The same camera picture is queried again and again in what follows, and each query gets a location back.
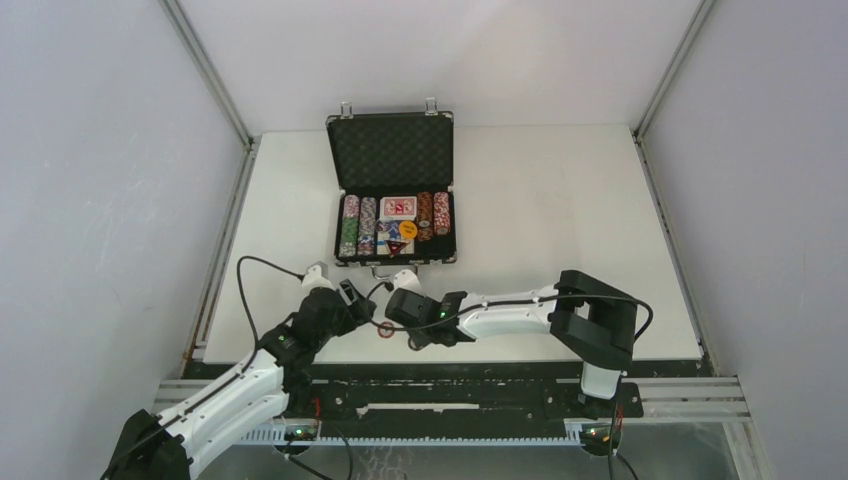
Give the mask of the red poker chip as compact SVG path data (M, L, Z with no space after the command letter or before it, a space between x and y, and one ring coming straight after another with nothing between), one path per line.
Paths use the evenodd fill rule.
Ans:
M383 322L377 325L377 334L383 339L389 339L395 334L394 325L390 322Z

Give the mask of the red triangular all-in button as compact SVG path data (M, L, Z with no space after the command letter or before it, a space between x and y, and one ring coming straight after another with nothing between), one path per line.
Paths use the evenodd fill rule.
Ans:
M404 253L405 249L408 247L408 243L396 240L386 240L385 247L390 257L396 257Z

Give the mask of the orange big blind button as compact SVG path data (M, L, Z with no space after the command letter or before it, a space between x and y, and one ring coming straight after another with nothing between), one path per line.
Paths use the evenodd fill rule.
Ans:
M418 235L417 225L410 220L401 221L398 224L398 231L400 236L407 240L414 240Z

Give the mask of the black aluminium poker case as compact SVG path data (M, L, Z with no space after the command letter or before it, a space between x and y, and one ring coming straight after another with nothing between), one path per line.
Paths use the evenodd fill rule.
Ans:
M330 115L325 128L339 189L333 260L340 267L384 267L452 264L457 260L454 201L455 115L433 99L421 111L356 114L350 104ZM338 255L343 201L346 195L375 197L377 223L380 199L447 192L451 231L428 241L415 239L412 255L377 254L341 258Z

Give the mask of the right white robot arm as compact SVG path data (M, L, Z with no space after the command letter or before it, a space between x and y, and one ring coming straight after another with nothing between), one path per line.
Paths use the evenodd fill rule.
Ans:
M653 320L652 308L578 270L561 272L557 282L527 292L483 295L454 291L427 296L410 270L397 273L385 308L388 328L408 333L412 347L453 347L504 335L538 334L557 339L583 362L579 406L605 415L618 400L618 387L633 362L634 346Z

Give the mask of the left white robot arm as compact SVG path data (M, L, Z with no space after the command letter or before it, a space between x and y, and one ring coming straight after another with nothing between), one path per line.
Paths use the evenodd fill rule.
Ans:
M335 337L372 320L375 303L349 281L315 287L254 349L189 398L124 424L105 479L195 479L262 423L305 414L313 394L305 375Z

